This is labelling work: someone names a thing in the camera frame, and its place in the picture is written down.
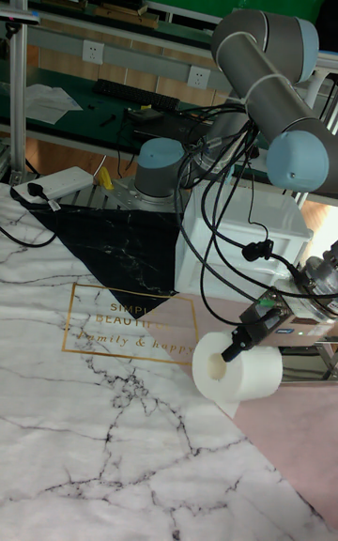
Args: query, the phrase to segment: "metal pole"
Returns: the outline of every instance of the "metal pole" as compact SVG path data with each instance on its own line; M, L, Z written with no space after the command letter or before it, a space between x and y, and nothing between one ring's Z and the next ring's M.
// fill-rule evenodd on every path
M311 79L311 82L309 84L305 102L311 109L314 108L315 105L315 99L317 97L317 94L320 90L321 85L323 84L325 78L329 75L330 70L325 70L322 68L318 68L318 70L315 70L314 76Z
M27 10L27 0L10 0L10 6ZM22 25L10 41L10 184L18 184L24 176L25 158L25 86L27 57L27 26Z
M297 193L295 196L295 201L299 208L301 209L304 205L309 193Z
M332 103L330 105L329 111L324 118L324 123L328 130L332 134L336 134L338 131L338 91L336 90L335 95L333 96Z

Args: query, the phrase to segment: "pink surface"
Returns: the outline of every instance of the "pink surface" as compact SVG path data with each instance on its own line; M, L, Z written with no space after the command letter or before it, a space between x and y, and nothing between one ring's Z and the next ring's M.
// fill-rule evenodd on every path
M178 295L192 300L197 334L232 330L215 319L200 297ZM211 307L223 317L238 321L244 303L211 299ZM190 361L192 336L191 307L186 302L182 313L173 299L157 307L152 319L167 321L177 328L173 342L180 351L170 357ZM163 329L152 331L154 338L166 348ZM190 366L181 365L192 375ZM319 383L282 386L276 394L264 399L242 402L234 418L235 424L277 468L292 487L333 527L338 528L338 385Z
M338 385L285 385L270 397L241 403L234 422L338 528Z

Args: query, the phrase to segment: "plug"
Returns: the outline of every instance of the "plug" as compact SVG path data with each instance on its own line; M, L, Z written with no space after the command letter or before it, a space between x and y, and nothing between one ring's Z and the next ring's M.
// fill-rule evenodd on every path
M273 240L267 239L261 242L251 242L242 249L242 255L247 261L255 261L259 257L270 259L273 249Z
M48 197L45 195L40 184L37 184L36 182L29 182L27 188L31 196L39 196L41 199L44 199L44 201L48 201Z

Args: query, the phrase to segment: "electrical outlet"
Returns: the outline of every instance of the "electrical outlet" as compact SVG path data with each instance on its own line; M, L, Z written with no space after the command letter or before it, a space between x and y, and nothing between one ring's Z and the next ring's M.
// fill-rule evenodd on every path
M97 65L102 65L103 49L104 49L104 44L101 44L100 42L93 42L92 40L84 40L83 61L88 61L88 63L96 63Z
M187 84L192 88L206 90L209 75L210 70L206 70L205 68L197 68L195 65L192 65Z

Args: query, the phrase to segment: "marble table surface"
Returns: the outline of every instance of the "marble table surface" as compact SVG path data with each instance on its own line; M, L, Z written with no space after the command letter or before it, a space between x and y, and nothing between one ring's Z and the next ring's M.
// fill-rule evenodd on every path
M51 235L5 185L0 225ZM177 364L63 352L74 282L59 240L0 237L1 538L338 540Z

